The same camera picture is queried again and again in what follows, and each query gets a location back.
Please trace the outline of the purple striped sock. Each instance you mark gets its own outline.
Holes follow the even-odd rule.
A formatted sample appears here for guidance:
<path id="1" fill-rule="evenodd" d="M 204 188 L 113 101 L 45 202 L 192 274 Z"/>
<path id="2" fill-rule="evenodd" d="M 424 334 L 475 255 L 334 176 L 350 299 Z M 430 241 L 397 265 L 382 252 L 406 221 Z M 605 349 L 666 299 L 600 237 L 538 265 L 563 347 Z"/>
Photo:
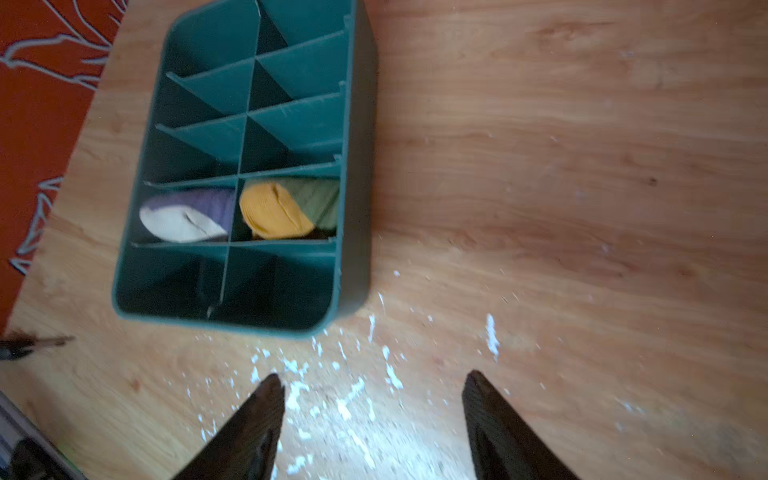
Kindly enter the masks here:
<path id="1" fill-rule="evenodd" d="M 234 219 L 236 190 L 195 188 L 164 193 L 139 209 L 143 227 L 171 243 L 195 243 L 228 237 Z"/>

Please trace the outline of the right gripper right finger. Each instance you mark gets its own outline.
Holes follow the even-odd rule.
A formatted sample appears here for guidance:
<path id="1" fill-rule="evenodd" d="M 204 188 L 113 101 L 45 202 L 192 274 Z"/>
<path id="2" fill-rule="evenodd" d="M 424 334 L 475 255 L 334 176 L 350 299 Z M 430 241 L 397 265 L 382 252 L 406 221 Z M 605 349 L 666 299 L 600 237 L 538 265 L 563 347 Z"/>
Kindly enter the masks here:
<path id="1" fill-rule="evenodd" d="M 466 376 L 462 405 L 478 479 L 576 477 L 482 372 Z"/>

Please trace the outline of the green compartment tray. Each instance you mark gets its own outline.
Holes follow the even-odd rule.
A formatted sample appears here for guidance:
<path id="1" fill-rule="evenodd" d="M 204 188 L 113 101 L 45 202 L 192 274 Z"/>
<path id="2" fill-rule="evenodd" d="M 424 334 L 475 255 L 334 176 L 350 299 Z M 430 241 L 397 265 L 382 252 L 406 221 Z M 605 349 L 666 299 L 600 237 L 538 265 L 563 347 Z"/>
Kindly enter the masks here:
<path id="1" fill-rule="evenodd" d="M 112 290 L 124 318 L 282 337 L 352 315 L 370 288 L 378 51 L 361 1 L 214 1 L 166 35 Z M 258 240 L 248 181 L 340 181 L 329 235 Z M 236 190 L 230 235 L 171 243 L 148 199 Z"/>

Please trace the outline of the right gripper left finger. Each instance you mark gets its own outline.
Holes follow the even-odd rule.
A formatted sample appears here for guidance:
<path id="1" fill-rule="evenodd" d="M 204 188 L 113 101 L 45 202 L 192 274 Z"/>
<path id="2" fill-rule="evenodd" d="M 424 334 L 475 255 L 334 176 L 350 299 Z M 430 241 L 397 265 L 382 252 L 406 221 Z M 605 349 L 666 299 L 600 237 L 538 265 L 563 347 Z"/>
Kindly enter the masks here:
<path id="1" fill-rule="evenodd" d="M 284 415 L 285 387 L 272 373 L 175 477 L 272 479 Z"/>

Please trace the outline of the green striped sock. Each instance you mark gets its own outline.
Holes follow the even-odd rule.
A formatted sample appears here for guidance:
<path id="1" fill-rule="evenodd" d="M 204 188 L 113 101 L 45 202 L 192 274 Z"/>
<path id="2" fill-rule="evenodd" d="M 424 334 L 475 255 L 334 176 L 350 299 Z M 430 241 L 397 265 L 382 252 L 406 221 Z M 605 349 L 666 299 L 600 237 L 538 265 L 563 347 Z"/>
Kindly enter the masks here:
<path id="1" fill-rule="evenodd" d="M 335 232 L 340 200 L 337 179 L 281 177 L 246 182 L 238 206 L 253 238 L 290 240 Z"/>

